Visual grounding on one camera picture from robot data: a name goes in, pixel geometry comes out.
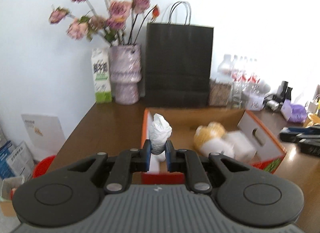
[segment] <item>pink vase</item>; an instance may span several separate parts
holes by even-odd
[[[110,80],[115,84],[116,103],[131,105],[139,101],[140,60],[140,45],[110,47]]]

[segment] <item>black stapler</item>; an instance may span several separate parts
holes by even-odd
[[[280,131],[280,140],[287,143],[297,143],[302,139],[319,139],[320,126],[310,127],[284,127]]]
[[[298,142],[300,151],[305,154],[320,157],[320,139],[302,139]]]

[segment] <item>bag handle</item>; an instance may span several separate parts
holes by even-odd
[[[175,8],[177,8],[180,4],[183,4],[186,7],[186,21],[185,21],[185,25],[187,25],[187,20],[188,20],[188,16],[189,16],[189,25],[191,23],[191,5],[189,2],[187,1],[177,1],[175,4],[172,5],[171,10],[170,10],[170,14],[169,14],[169,21],[168,24],[171,24],[171,19],[172,19],[172,13],[175,10]]]

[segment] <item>circular pad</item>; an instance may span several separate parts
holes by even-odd
[[[272,228],[293,223],[299,217],[304,197],[297,185],[255,168],[228,174],[215,199],[234,221]]]
[[[245,198],[257,205],[271,205],[281,198],[281,191],[268,184],[253,184],[245,188]]]
[[[36,199],[45,205],[59,205],[72,197],[72,189],[62,184],[51,184],[38,189]]]
[[[100,203],[97,187],[85,173],[52,172],[28,181],[15,192],[13,207],[21,222],[57,228],[81,221]]]

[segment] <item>red bucket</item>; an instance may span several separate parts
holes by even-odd
[[[39,162],[33,171],[32,177],[37,178],[41,175],[44,175],[47,172],[50,164],[53,162],[55,157],[56,157],[55,155],[49,156],[43,159],[41,162]]]

